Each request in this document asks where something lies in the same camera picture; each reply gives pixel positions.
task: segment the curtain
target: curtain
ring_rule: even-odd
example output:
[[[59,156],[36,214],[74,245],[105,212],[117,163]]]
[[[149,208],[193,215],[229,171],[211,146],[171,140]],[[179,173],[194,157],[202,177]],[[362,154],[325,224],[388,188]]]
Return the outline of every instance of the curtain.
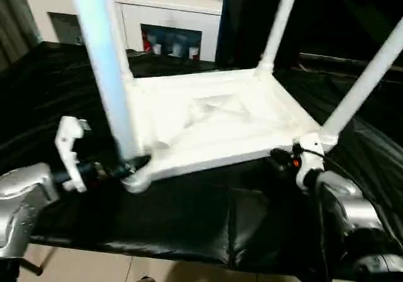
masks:
[[[26,0],[0,0],[0,71],[39,43]]]

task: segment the white tube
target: white tube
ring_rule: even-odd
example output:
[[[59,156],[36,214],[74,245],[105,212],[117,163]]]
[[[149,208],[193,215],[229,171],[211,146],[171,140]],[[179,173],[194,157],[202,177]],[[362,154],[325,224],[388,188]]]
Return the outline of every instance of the white tube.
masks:
[[[120,64],[120,72],[122,73],[122,77],[124,80],[132,81],[134,79],[132,71],[130,71],[127,55],[126,55],[126,47],[123,44],[122,40],[122,32],[119,27],[118,18],[116,16],[116,7],[114,0],[105,0],[106,6],[109,12],[109,17],[111,21],[111,29],[112,29],[112,39],[114,39],[117,51],[118,58]]]
[[[352,119],[368,95],[403,50],[403,18],[383,44],[360,78],[322,127],[322,133],[337,136]]]
[[[293,4],[294,0],[281,0],[278,5],[275,21],[270,30],[266,50],[264,51],[263,58],[259,63],[259,67],[268,69],[270,72],[273,72],[278,47],[283,38]]]
[[[121,74],[126,65],[119,61],[123,56],[118,49],[123,44],[117,42],[116,17],[111,17],[113,0],[74,0],[74,4],[112,135],[122,159],[131,159],[136,156],[137,144]]]

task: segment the white cabinet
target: white cabinet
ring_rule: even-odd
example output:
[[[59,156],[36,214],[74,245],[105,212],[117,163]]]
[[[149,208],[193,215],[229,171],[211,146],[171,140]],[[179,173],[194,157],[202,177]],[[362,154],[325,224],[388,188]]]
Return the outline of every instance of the white cabinet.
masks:
[[[44,41],[81,43],[81,31],[72,0],[28,0],[28,3]],[[144,51],[144,27],[156,26],[166,28],[168,32],[175,29],[182,36],[199,35],[197,46],[186,43],[181,48],[186,48],[187,56],[191,58],[196,50],[196,58],[215,60],[222,0],[115,0],[115,4],[127,48]],[[161,44],[154,44],[151,50],[158,53]],[[161,53],[175,55],[176,52]]]
[[[134,5],[123,5],[122,9],[129,48],[144,51],[142,25],[193,30],[201,32],[200,59],[215,60],[220,16]]]
[[[76,9],[72,0],[27,0],[43,41],[55,43],[82,43]],[[122,37],[125,30],[122,5],[116,3]]]

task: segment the black fabric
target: black fabric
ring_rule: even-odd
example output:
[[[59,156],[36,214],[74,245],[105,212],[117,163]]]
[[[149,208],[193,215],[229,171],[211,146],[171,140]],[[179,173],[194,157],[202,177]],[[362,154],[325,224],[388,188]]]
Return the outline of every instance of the black fabric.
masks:
[[[137,77],[210,71],[210,63],[129,52]],[[301,71],[276,77],[320,123],[354,82]],[[0,172],[44,161],[61,168],[53,140],[62,115],[85,118],[93,129],[83,160],[117,161],[85,49],[43,43],[0,75],[6,127]],[[327,166],[353,178],[403,240],[403,126],[400,84],[383,82],[341,135]],[[48,207],[32,242],[136,256],[221,264],[260,273],[314,277],[320,269],[310,201],[294,181],[278,179],[267,159],[154,183],[141,195],[118,181]]]

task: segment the tile floor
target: tile floor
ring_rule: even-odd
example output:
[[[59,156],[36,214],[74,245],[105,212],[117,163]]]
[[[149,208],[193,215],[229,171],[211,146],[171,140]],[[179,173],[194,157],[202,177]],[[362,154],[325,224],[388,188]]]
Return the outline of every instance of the tile floor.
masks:
[[[240,273],[193,262],[128,257],[30,245],[26,259],[43,264],[37,277],[21,269],[19,282],[136,282],[144,276],[156,282],[297,282],[293,277]]]

